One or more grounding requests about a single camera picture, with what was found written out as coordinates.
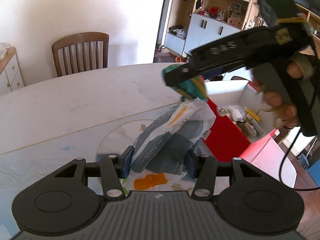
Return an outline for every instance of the black cable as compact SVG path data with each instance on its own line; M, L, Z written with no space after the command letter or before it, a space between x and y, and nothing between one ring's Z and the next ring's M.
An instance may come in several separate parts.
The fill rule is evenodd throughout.
M317 56L317 51L316 51L316 46L314 45L314 43L311 44L311 48L312 48L313 52L315 53L315 56L318 57L318 56ZM319 72L319 67L317 68L315 74L317 75L318 72ZM315 88L315 91L313 92L312 100L311 100L311 103L310 103L310 105L309 105L309 107L310 107L310 112L311 112L311 110L312 110L312 108L313 108L313 105L314 105L314 103L315 103L315 101L316 101L316 97L317 97L317 88ZM280 164L280 168L279 168L279 179L280 179L280 182L281 182L281 183L283 183L282 178L281 178L281 171L282 171L282 167L283 167L284 161L285 161L285 159L287 158L287 156L289 155L289 153L290 153L290 151L291 151L294 143L295 143L296 140L298 139L298 137L299 137L299 135L300 135L300 132L301 132L301 129L302 129L302 128L299 129L299 131L298 131L296 137L294 138L292 144L290 145L290 147L288 148L288 150L287 150L287 152L285 153L284 157L282 158L282 161L281 161L281 164ZM294 189L295 191L313 191L313 190L318 190L318 189L320 189L320 187L314 187L314 188L293 188L293 189Z

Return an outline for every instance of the wooden chair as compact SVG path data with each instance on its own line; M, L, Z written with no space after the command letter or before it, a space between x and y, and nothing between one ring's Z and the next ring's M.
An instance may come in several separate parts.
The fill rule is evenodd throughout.
M99 69L99 46L98 41L103 42L103 50L102 50L102 68L108 67L108 46L109 46L109 35L105 33L98 33L98 32L90 32L90 33L79 33L70 35L67 37L64 37L58 41L56 41L54 44L52 44L52 54L53 54L53 60L54 65L56 67L57 75L58 77L62 76L62 70L60 67L60 60L59 60L59 54L58 51L62 49L62 58L63 58L63 64L65 69L65 74L69 74L69 70L71 69L71 73L79 73L82 70L93 70L93 63L92 63L92 46L91 43L95 42L95 68ZM82 43L82 52L79 53L78 45ZM66 47L68 47L69 50L69 60L67 60L66 56ZM90 68L87 68L87 57L88 54L86 52L86 48L88 48L89 53L89 66ZM73 58L76 58L76 67L77 72L75 72L75 62Z

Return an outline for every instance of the red object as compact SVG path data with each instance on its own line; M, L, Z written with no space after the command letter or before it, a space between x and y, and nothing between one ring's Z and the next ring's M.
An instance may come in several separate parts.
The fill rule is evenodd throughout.
M218 161L230 162L249 147L250 141L227 116L217 114L217 106L210 99L207 103L216 115L216 120L204 142Z
M209 14L210 15L217 15L218 10L219 10L219 7L211 7L211 8L209 8Z

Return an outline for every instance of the white drawer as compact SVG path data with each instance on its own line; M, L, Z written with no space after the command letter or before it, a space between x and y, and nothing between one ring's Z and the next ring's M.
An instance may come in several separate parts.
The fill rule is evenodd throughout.
M11 89L13 90L17 90L19 88L24 87L22 78L21 78L21 74L20 74L20 70L17 72L12 84L11 84Z
M11 92L10 83L8 82L5 71L2 71L0 74L0 95L4 95L8 92Z
M172 35L171 33L167 33L165 35L164 45L178 53L179 55L182 55L183 48L184 48L184 39L180 39L175 35Z
M12 83L18 70L19 70L18 61L17 61L17 56L15 54L13 55L12 59L10 59L7 66L5 67L5 72L7 73L10 84Z

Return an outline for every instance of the hand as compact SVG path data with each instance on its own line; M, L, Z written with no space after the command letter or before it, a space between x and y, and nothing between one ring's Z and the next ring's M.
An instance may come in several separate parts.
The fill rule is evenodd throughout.
M302 77L302 71L300 70L298 64L296 64L295 62L291 63L288 66L287 73L292 78ZM259 82L257 82L254 78L253 78L253 83L256 87L261 87L261 84L259 84ZM277 107L282 105L282 98L277 92L264 92L263 98L265 103L267 103L269 106ZM282 125L280 126L293 128L298 125L297 108L295 106L283 105L283 107L279 107L276 114L277 114L277 118L279 118L279 120L277 121L280 121L282 123Z

